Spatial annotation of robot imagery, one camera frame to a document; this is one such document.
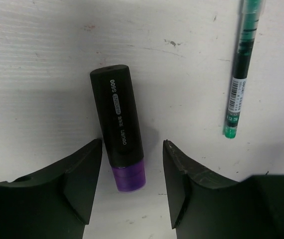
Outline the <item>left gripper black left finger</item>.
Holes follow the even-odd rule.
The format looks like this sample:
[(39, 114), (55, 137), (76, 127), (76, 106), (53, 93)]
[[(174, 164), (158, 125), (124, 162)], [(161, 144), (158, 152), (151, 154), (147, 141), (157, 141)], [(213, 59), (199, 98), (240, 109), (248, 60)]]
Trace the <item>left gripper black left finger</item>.
[(102, 142), (12, 182), (0, 182), (0, 239), (81, 239), (90, 221)]

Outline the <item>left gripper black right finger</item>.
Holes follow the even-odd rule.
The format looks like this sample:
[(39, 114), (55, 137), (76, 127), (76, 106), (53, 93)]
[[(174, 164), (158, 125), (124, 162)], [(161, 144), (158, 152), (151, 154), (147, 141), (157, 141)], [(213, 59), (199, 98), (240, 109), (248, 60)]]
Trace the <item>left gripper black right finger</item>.
[(284, 239), (284, 175), (236, 182), (163, 142), (171, 226), (179, 239)]

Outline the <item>purple cap black highlighter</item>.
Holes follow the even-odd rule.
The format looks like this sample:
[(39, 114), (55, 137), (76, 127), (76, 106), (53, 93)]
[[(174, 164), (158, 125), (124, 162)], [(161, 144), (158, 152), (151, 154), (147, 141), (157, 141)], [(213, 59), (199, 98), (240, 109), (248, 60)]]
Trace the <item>purple cap black highlighter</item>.
[(99, 68), (90, 73), (90, 80), (117, 189), (136, 191), (146, 179), (130, 69), (127, 65)]

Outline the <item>green ink pen refill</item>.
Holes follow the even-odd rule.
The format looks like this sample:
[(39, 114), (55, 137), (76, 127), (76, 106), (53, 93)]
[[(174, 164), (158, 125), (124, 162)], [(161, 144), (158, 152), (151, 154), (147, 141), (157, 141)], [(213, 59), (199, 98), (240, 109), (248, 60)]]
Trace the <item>green ink pen refill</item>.
[(224, 135), (228, 139), (236, 137), (255, 37), (264, 6), (264, 0), (243, 0), (241, 4), (240, 27), (224, 124)]

